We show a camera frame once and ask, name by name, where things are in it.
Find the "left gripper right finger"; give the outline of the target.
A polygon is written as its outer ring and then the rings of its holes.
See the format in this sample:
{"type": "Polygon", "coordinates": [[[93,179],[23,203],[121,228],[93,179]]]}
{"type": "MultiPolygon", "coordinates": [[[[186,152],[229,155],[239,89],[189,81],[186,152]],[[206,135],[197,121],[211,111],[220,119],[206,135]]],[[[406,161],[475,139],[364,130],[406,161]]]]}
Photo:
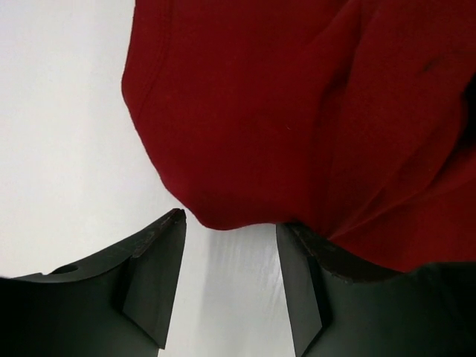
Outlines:
{"type": "Polygon", "coordinates": [[[278,225],[276,235],[297,356],[475,354],[473,262],[402,273],[303,225],[278,225]]]}

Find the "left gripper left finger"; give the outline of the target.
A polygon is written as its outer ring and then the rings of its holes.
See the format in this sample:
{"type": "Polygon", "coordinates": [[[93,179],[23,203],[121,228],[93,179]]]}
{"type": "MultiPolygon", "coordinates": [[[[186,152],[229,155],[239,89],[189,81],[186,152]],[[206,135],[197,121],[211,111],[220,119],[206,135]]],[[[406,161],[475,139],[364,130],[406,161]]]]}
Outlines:
{"type": "Polygon", "coordinates": [[[50,274],[1,279],[3,356],[156,356],[165,348],[184,253],[174,209],[50,274]]]}

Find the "dark red t shirt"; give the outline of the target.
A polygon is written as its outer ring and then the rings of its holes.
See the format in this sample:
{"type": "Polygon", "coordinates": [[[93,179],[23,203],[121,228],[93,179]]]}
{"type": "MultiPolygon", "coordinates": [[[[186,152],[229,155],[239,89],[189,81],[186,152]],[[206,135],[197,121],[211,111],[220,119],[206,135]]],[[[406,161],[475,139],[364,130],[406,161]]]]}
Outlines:
{"type": "Polygon", "coordinates": [[[410,271],[475,258],[474,78],[473,1],[137,1],[122,92],[204,226],[410,271]]]}

